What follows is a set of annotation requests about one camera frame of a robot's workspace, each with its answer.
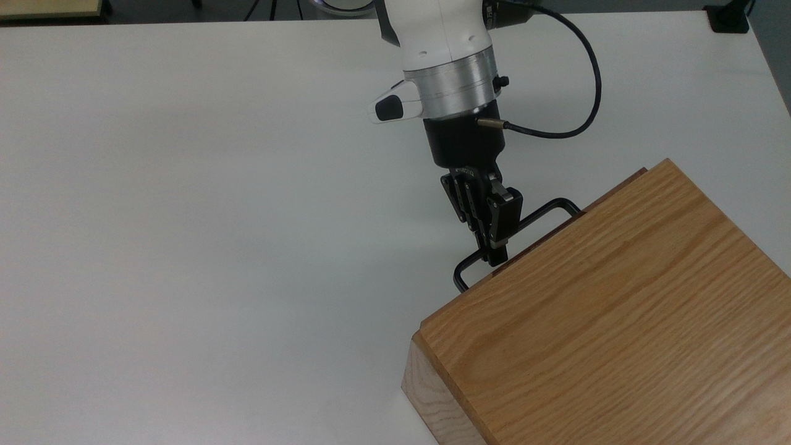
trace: black button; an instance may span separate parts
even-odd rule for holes
[[[387,96],[375,107],[379,120],[395,120],[403,117],[403,105],[396,95]]]

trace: white tabletop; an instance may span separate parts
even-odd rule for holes
[[[575,139],[507,135],[525,211],[671,158],[791,272],[791,120],[755,36],[571,18],[604,102]],[[567,29],[493,38],[504,118],[585,118]],[[400,78],[375,21],[0,29],[0,443],[433,443],[399,383],[475,243],[422,123],[367,120]]]

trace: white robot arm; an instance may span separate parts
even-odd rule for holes
[[[369,107],[376,123],[423,118],[434,163],[449,170],[441,178],[456,216],[475,235],[478,250],[462,261],[453,280],[467,286],[461,271],[477,260],[490,265],[508,259],[505,245],[516,232],[549,210],[579,212],[558,198],[520,220],[522,195],[502,184],[497,156],[503,130],[563,139],[582,133],[601,100],[596,56],[582,32],[560,14],[519,0],[374,0],[382,37],[401,47],[404,80]],[[596,76],[596,101],[588,120],[565,133],[549,133],[500,120],[497,97],[508,78],[498,75],[489,29],[526,22],[534,10],[571,29],[585,45]]]
[[[482,0],[380,0],[377,13],[382,36],[401,47],[405,77],[371,104],[377,123],[446,119],[489,104],[502,85],[488,29],[531,15]]]

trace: wooden box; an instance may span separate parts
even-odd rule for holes
[[[402,388],[440,445],[791,443],[791,280],[664,161],[428,317]]]

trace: dark floor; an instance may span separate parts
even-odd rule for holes
[[[173,23],[191,21],[242,21],[255,0],[203,0],[196,9],[191,0],[110,0],[111,24]],[[280,0],[275,20],[300,20],[297,2],[305,20],[319,16],[312,0]],[[543,4],[561,13],[603,13],[629,11],[700,10],[706,4],[725,4],[726,0],[545,0]],[[259,0],[251,21],[269,20],[272,0]],[[791,19],[790,0],[757,0],[750,17],[755,34],[780,87],[786,107],[791,110]]]

